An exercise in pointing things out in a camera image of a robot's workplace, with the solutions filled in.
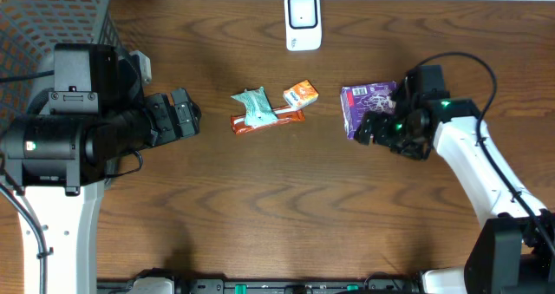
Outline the red purple snack packet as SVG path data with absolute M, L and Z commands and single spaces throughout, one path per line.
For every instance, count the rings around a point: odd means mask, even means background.
M 368 112 L 393 114 L 395 103 L 391 95 L 397 89 L 396 82 L 378 82 L 342 87 L 340 100 L 343 111 L 343 125 L 347 138 L 354 139 L 356 130 Z

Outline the teal snack wrapper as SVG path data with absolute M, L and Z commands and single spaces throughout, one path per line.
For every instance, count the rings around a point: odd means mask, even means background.
M 245 125 L 262 127 L 278 120 L 266 97 L 264 88 L 245 90 L 243 93 L 232 95 L 232 99 L 245 106 Z

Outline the brown orange snack bar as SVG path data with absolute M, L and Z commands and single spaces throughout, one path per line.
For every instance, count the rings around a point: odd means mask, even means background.
M 305 116 L 302 109 L 294 110 L 291 107 L 274 108 L 273 112 L 277 115 L 277 120 L 269 125 L 264 126 L 250 126 L 245 123 L 246 116 L 238 115 L 231 117 L 231 129 L 235 134 L 247 134 L 250 132 L 260 131 L 268 127 L 276 127 L 293 122 L 305 121 Z

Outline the small orange box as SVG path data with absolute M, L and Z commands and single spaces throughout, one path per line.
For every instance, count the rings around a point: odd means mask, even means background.
M 302 109 L 318 99 L 319 93 L 309 80 L 304 80 L 286 89 L 283 98 L 294 110 Z

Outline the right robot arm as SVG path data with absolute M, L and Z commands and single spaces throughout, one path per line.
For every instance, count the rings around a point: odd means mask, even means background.
M 424 293 L 552 293 L 554 215 L 522 184 L 470 99 L 453 99 L 438 65 L 410 70 L 393 114 L 368 112 L 355 140 L 413 160 L 436 152 L 451 168 L 480 223 L 459 268 L 424 271 Z

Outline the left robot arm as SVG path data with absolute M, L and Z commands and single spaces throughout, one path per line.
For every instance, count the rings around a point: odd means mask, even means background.
M 148 59 L 110 45 L 59 43 L 53 85 L 1 139 L 1 192 L 16 208 L 28 293 L 93 293 L 96 233 L 115 160 L 199 132 L 183 89 L 145 95 Z

